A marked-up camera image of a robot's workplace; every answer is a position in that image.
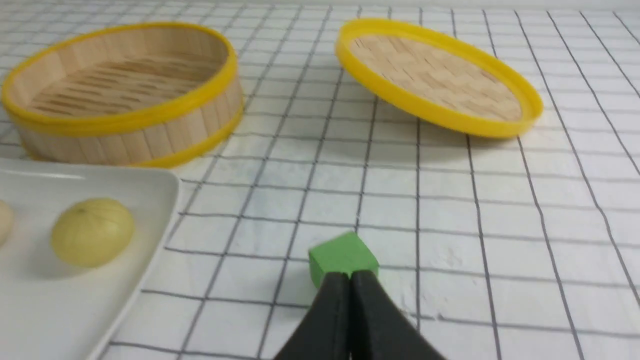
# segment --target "plate rim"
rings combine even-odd
[[[164,250],[164,246],[166,245],[166,241],[168,235],[172,230],[172,224],[177,225],[176,222],[172,221],[173,217],[177,212],[178,204],[180,203],[180,198],[183,196],[182,187],[180,186],[181,180],[180,178],[173,173],[171,170],[165,170],[161,168],[139,168],[139,167],[113,167],[108,165],[84,165],[84,164],[62,164],[62,163],[49,163],[49,162],[40,162],[40,161],[31,161],[31,160],[16,160],[16,159],[8,159],[8,158],[0,158],[0,172],[9,171],[17,171],[21,173],[30,173],[30,174],[43,174],[43,173],[58,173],[58,174],[74,174],[77,175],[83,171],[90,171],[93,173],[101,173],[101,172],[146,172],[146,173],[155,173],[156,176],[163,176],[171,179],[172,187],[175,188],[175,195],[172,199],[172,207],[170,210],[169,219],[164,226],[163,235],[161,239],[158,240],[156,248],[153,250],[151,257],[148,263],[145,265],[145,269],[142,272],[142,275],[138,279],[135,284],[134,289],[128,294],[126,301],[123,306],[118,310],[117,315],[111,320],[110,323],[107,323],[108,326],[106,330],[100,336],[100,339],[91,346],[91,350],[84,355],[86,360],[97,360],[102,356],[103,352],[108,349],[109,341],[112,339],[114,333],[125,319],[125,317],[129,314],[133,304],[140,296],[143,285],[146,283],[149,275],[153,272],[155,265],[160,258],[160,253]]]

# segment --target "black tongs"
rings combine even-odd
[[[445,360],[368,270],[325,275],[311,308],[274,360]]]

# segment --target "bamboo steamer lid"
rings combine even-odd
[[[355,20],[341,29],[336,53],[345,69],[383,100],[453,130],[516,136],[543,109],[535,89],[506,64],[418,26]]]

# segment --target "yellow rim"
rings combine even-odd
[[[218,145],[224,139],[228,138],[229,135],[231,135],[231,133],[234,132],[237,125],[240,123],[240,120],[242,120],[243,113],[244,113],[244,110],[243,110],[243,107],[241,106],[240,110],[238,110],[234,118],[230,122],[228,122],[227,125],[224,125],[223,127],[221,127],[220,130],[216,131],[215,134],[211,135],[210,137],[208,137],[208,139],[204,140],[198,145],[194,145],[183,151],[176,152],[175,154],[170,156],[165,156],[163,158],[146,161],[144,163],[131,164],[127,166],[128,167],[173,168],[173,167],[185,164],[197,158],[198,156],[204,154],[205,152],[213,149],[216,145]],[[35,155],[26,146],[24,146],[24,144],[22,144],[22,147],[24,148],[25,152],[31,159],[36,161],[48,161],[46,159],[40,158],[37,155]]]
[[[387,81],[356,58],[349,45],[363,35],[409,38],[449,51],[493,74],[515,95],[522,107],[517,122],[495,121],[460,113],[434,104]],[[387,19],[354,20],[340,29],[335,53],[342,66],[364,87],[381,99],[423,120],[464,133],[492,138],[508,138],[527,131],[542,114],[540,95],[511,67],[482,50],[437,31]]]
[[[216,73],[202,86],[162,104],[129,113],[98,117],[51,117],[41,113],[25,110],[9,99],[7,95],[8,92],[6,90],[12,85],[14,77],[43,56],[58,51],[75,42],[86,40],[87,38],[143,28],[192,28],[208,33],[225,44],[228,53],[227,62],[222,66],[218,73]],[[14,122],[40,133],[73,137],[128,133],[144,127],[161,124],[201,107],[205,102],[210,101],[219,94],[222,94],[222,92],[227,89],[228,84],[233,81],[236,74],[236,53],[231,43],[221,33],[218,33],[215,30],[196,24],[181,22],[149,22],[144,24],[124,25],[71,38],[44,49],[43,51],[40,51],[34,56],[28,58],[15,67],[4,81],[2,88],[2,103]]]

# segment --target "woven bamboo bottom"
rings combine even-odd
[[[63,111],[67,105],[57,106],[56,111]],[[241,118],[242,110],[242,90],[236,77],[226,91],[200,108],[164,124],[130,133],[69,137],[37,133],[20,124],[15,127],[23,146],[36,159],[94,165],[170,167],[178,165],[180,161],[176,162],[176,159],[184,157],[186,152],[210,148],[226,138],[230,133],[228,129],[232,130]]]
[[[221,65],[205,56],[179,53],[105,61],[53,83],[26,108],[70,117],[126,113],[186,94],[213,77]]]
[[[520,102],[495,76],[459,56],[407,38],[367,35],[351,52],[372,71],[425,100],[467,115],[519,121]]]

